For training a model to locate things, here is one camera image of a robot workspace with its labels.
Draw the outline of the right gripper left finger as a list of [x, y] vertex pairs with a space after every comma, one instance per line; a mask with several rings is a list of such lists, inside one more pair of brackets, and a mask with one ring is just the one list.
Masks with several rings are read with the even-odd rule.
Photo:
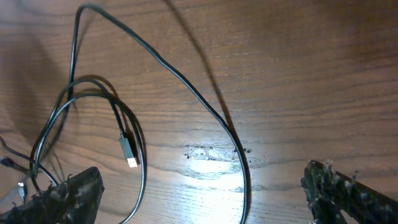
[[90, 167], [3, 213], [1, 223], [94, 223], [103, 192], [99, 169]]

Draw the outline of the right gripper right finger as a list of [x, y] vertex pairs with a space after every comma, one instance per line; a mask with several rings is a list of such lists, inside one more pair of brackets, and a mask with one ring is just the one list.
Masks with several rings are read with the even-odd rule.
[[311, 160], [300, 179], [314, 223], [397, 223], [397, 201], [334, 169]]

